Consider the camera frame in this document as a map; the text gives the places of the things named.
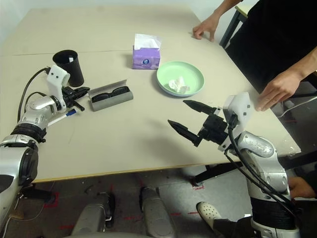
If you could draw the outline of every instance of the red marking on floor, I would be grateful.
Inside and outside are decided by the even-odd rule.
[[[131,216],[131,217],[124,217],[123,219],[124,219],[124,220],[134,220],[134,219],[135,219],[135,216]]]
[[[58,206],[58,197],[59,197],[59,192],[54,192],[53,193],[55,195],[55,201],[52,204],[44,204],[44,208],[47,207],[57,207]]]
[[[139,183],[140,183],[140,187],[144,187],[144,183],[143,183],[142,179],[139,179]]]
[[[129,220],[141,220],[143,219],[142,216],[130,216],[130,217],[123,217],[124,220],[129,221]]]
[[[205,189],[205,187],[204,186],[200,186],[200,187],[193,187],[193,190],[200,190],[200,189]]]
[[[180,212],[174,212],[174,213],[171,213],[170,214],[171,216],[180,216],[180,215],[182,215]]]
[[[64,225],[64,226],[59,226],[60,230],[68,230],[68,229],[73,229],[75,225]]]

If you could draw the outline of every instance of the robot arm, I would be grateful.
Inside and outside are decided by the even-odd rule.
[[[252,227],[260,238],[299,238],[293,217],[293,206],[287,175],[277,160],[274,145],[265,138],[244,131],[251,117],[248,93],[230,96],[223,107],[226,122],[217,114],[219,109],[199,102],[185,100],[188,106],[208,115],[196,135],[185,126],[168,120],[169,124],[196,147],[202,139],[219,145],[219,150],[237,155],[244,167],[239,170],[248,178],[248,191],[252,204]]]
[[[50,119],[67,108],[78,106],[75,100],[89,90],[81,87],[63,88],[69,73],[53,65],[47,77],[51,96],[30,103],[11,135],[0,143],[0,230],[8,218],[21,188],[29,185],[37,175],[39,143],[45,142]]]

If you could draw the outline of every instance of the floor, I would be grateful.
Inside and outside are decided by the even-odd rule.
[[[281,121],[303,153],[316,149],[317,101],[294,109],[292,114],[283,117]],[[158,188],[176,224],[179,237],[215,237],[196,211],[198,202],[210,202],[223,217],[233,221],[250,214],[251,205],[246,180],[238,171],[207,180],[200,187],[193,187],[189,178],[204,169],[205,167],[188,167],[37,184],[38,189],[52,189],[58,195],[56,203],[44,207],[34,220],[11,220],[6,238],[62,238],[70,235],[85,205],[94,199],[97,192],[104,191],[112,191],[116,196],[115,222],[110,231],[145,234],[138,200],[143,186]],[[306,169],[309,171],[313,166],[307,166]],[[41,201],[22,199],[17,211],[24,212],[24,219],[32,219],[42,206]]]

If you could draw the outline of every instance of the green plate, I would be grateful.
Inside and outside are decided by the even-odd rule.
[[[198,93],[204,86],[203,74],[195,66],[181,61],[171,61],[163,64],[157,71],[158,84],[168,94],[176,97],[189,97]],[[170,80],[183,77],[185,85],[190,87],[186,93],[177,93],[168,85]]]

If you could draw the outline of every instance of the purple tissue box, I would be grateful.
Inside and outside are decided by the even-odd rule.
[[[133,46],[132,68],[157,69],[159,68],[160,53],[158,48],[140,48],[135,50]]]

